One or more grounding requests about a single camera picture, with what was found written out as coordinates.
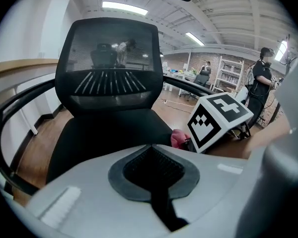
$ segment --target black shirt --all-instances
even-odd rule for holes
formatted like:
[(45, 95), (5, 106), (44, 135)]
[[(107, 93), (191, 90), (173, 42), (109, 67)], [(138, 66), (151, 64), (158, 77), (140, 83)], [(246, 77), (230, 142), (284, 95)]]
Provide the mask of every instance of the black shirt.
[(257, 95), (256, 97), (262, 102), (262, 104), (265, 104), (269, 94), (270, 86), (259, 82), (256, 77), (264, 76), (265, 78), (271, 80), (272, 74), (270, 73), (269, 68), (265, 68), (262, 61), (257, 61), (253, 68), (253, 75), (254, 83), (251, 88), (251, 93)]

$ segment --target white ceiling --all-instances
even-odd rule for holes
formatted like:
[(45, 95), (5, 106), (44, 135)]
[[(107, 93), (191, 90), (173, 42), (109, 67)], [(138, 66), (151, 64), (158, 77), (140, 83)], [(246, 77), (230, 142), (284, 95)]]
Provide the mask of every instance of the white ceiling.
[[(121, 2), (148, 10), (146, 16), (103, 9), (102, 1)], [(84, 18), (122, 17), (155, 24), (162, 52), (199, 47), (191, 32), (206, 47), (278, 50), (291, 35), (291, 51), (298, 53), (298, 30), (278, 0), (75, 0)]]

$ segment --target person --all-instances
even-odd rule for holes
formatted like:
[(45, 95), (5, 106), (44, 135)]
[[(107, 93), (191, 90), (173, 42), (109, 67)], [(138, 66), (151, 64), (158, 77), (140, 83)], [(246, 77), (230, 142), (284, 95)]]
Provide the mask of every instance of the person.
[(249, 102), (248, 109), (254, 114), (248, 123), (251, 128), (262, 113), (265, 103), (267, 101), (269, 91), (276, 88), (276, 81), (272, 80), (270, 72), (270, 65), (272, 64), (272, 57), (275, 52), (269, 48), (262, 48), (260, 53), (260, 60), (258, 60), (252, 70), (252, 74), (248, 78), (249, 88)]
[(205, 63), (205, 65), (203, 65), (202, 67), (201, 67), (201, 69), (200, 69), (200, 73), (201, 73), (201, 71), (203, 71), (203, 70), (207, 70), (208, 72), (209, 72), (209, 75), (211, 74), (211, 62), (210, 61), (207, 61), (206, 63)]
[(136, 47), (136, 41), (129, 39), (126, 42), (122, 42), (117, 47), (117, 67), (126, 68), (127, 53)]

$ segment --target desk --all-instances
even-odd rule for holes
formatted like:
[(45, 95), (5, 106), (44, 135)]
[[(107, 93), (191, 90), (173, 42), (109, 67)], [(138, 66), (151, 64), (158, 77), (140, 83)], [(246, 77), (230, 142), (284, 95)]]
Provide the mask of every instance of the desk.
[[(196, 76), (189, 76), (189, 75), (186, 75), (186, 74), (183, 74), (183, 73), (171, 72), (171, 71), (167, 71), (167, 70), (163, 71), (163, 75), (167, 75), (167, 76), (170, 76), (170, 77), (178, 77), (178, 78), (181, 78), (183, 80), (185, 80), (185, 78), (188, 78), (191, 82), (193, 82), (196, 78)], [(210, 82), (207, 82), (206, 85), (209, 85), (210, 89), (212, 88), (212, 84)], [(169, 91), (172, 92), (172, 85), (164, 83), (164, 89), (165, 90), (167, 90), (168, 86), (169, 86)]]

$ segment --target black chair seat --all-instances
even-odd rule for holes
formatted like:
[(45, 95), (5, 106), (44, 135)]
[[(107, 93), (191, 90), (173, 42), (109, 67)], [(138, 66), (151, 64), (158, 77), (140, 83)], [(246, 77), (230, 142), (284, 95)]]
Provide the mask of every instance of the black chair seat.
[(72, 118), (56, 144), (46, 183), (92, 158), (143, 144), (171, 146), (171, 133), (168, 125), (151, 109)]

